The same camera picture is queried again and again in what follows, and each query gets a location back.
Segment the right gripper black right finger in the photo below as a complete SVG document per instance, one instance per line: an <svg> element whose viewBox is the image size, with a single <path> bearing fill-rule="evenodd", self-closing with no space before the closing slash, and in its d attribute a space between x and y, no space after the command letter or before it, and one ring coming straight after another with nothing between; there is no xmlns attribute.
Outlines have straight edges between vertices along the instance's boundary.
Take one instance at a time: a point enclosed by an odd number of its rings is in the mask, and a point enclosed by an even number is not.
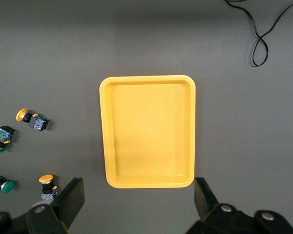
<svg viewBox="0 0 293 234"><path fill-rule="evenodd" d="M293 227L279 213L259 210L248 216L218 202L203 177L194 180L194 203L200 220L187 230L188 234L293 234Z"/></svg>

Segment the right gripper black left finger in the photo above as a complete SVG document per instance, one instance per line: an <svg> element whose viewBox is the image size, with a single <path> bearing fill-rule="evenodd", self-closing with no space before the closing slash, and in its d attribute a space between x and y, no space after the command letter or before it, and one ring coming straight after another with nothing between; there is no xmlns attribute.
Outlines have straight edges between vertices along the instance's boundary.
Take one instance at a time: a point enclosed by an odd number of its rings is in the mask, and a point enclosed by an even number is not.
<svg viewBox="0 0 293 234"><path fill-rule="evenodd" d="M67 234L83 205L84 181L75 177L48 204L38 204L17 218L0 212L0 234Z"/></svg>

